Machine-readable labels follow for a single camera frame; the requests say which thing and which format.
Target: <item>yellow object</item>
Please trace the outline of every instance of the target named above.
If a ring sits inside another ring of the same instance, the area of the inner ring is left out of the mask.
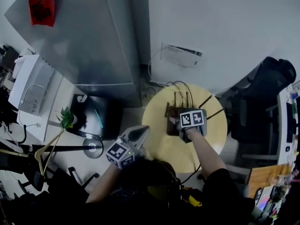
[[[202,203],[200,201],[197,201],[195,198],[193,198],[191,195],[188,198],[188,202],[192,204],[194,207],[202,207]]]
[[[180,91],[188,91],[183,84],[176,84]],[[194,108],[198,108],[211,93],[204,88],[188,84],[194,101]],[[199,160],[196,155],[193,144],[185,144],[178,136],[168,136],[166,134],[167,118],[165,118],[165,108],[167,102],[172,104],[174,100],[173,90],[178,90],[174,85],[162,89],[148,103],[142,124],[150,126],[144,148],[152,158],[166,161],[172,165],[177,173],[192,173],[199,166]],[[187,107],[187,100],[184,99],[184,107]],[[192,100],[188,93],[188,103],[191,108]],[[176,96],[176,104],[181,104],[181,96]],[[222,109],[221,104],[213,96],[202,107],[207,112],[207,117],[215,114]],[[207,135],[205,139],[220,154],[227,137],[227,121],[224,111],[220,112],[207,121]]]
[[[6,154],[10,154],[10,155],[15,155],[15,156],[20,156],[20,157],[28,158],[28,155],[22,154],[22,153],[11,152],[11,151],[7,151],[7,150],[3,150],[3,149],[0,149],[0,152],[6,153]]]
[[[43,153],[46,151],[47,148],[49,148],[51,146],[51,144],[56,140],[59,139],[60,136],[62,135],[62,133],[65,130],[61,130],[60,133],[58,133],[47,145],[45,145],[44,147],[40,148],[39,150],[37,150],[34,154],[34,158],[38,161],[38,165],[39,165],[39,170],[41,172],[41,175],[44,175],[44,171],[43,171],[43,166],[42,166],[42,160],[41,160],[41,156],[43,155]]]

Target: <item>clothes hanger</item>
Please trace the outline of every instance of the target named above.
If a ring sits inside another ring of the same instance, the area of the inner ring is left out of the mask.
[[[51,156],[51,154],[52,154],[52,152],[53,152],[53,150],[54,150],[54,147],[56,146],[56,144],[57,144],[57,142],[58,142],[60,136],[62,135],[62,133],[63,133],[64,131],[65,131],[65,130],[61,130],[60,133],[58,133],[58,134],[57,134],[57,135],[56,135],[56,136],[55,136],[55,137],[54,137],[54,138],[53,138],[46,146],[40,148],[40,149],[37,150],[37,151],[35,152],[35,154],[34,154],[34,158],[38,161],[39,170],[40,170],[42,176],[44,175],[44,173],[45,173],[45,171],[46,171],[46,167],[47,167],[47,165],[48,165],[48,161],[49,161],[50,156]],[[49,158],[48,158],[48,160],[47,160],[45,169],[43,170],[43,165],[42,165],[42,159],[41,159],[41,156],[42,156],[43,153],[46,151],[46,149],[49,148],[49,147],[51,146],[51,144],[52,144],[56,139],[57,139],[57,141],[56,141],[55,145],[53,146],[53,149],[52,149],[52,151],[51,151],[51,154],[50,154],[50,156],[49,156]]]

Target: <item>white desk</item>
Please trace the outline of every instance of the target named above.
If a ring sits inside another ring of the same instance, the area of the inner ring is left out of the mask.
[[[17,122],[20,125],[21,123],[27,126],[31,124],[39,124],[39,126],[26,127],[26,130],[42,142],[45,140],[48,120],[50,118],[50,113],[52,111],[53,103],[62,78],[63,76],[55,70],[48,86],[47,95],[43,100],[39,116],[35,116],[20,110],[18,112]]]
[[[48,125],[60,126],[56,115],[60,114],[62,108],[71,106],[74,93],[84,94],[67,79],[63,78],[59,72],[55,71],[48,86],[48,93],[43,100],[40,115],[35,116],[19,111],[17,122],[21,125],[19,120],[21,116],[21,122],[24,125],[39,123],[40,127],[30,126],[26,130],[39,141],[44,142]]]
[[[295,141],[295,136],[292,143],[286,142],[287,136],[287,110],[286,103],[292,103],[292,98],[290,98],[291,87],[283,89],[277,96],[278,111],[279,111],[279,138],[278,138],[278,149],[276,155],[252,155],[244,154],[243,158],[253,158],[253,159],[265,159],[265,160],[276,160],[278,165],[289,163],[292,165],[296,160],[297,142]]]

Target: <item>round wooden table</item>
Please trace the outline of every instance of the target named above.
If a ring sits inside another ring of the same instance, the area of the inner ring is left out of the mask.
[[[187,88],[180,83],[176,84],[184,97],[186,104]],[[194,100],[194,108],[198,108],[211,93],[196,85],[187,84],[191,90]],[[153,158],[170,163],[177,173],[192,173],[199,166],[199,160],[193,144],[184,143],[178,136],[169,136],[166,133],[167,118],[165,110],[167,102],[173,104],[174,92],[176,93],[176,105],[181,106],[181,96],[178,89],[172,85],[158,92],[148,103],[142,124],[150,126],[150,133],[144,142],[144,148]],[[189,107],[191,108],[191,97],[188,94]],[[202,107],[207,112],[207,118],[222,109],[219,101],[212,96]],[[205,139],[220,154],[227,137],[227,121],[224,111],[207,120],[207,134]]]

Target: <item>white printer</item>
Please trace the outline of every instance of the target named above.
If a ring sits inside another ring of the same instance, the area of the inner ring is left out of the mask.
[[[42,102],[48,93],[47,87],[54,68],[37,54],[27,55],[17,60],[23,61],[23,64],[8,101],[17,109],[38,116]]]

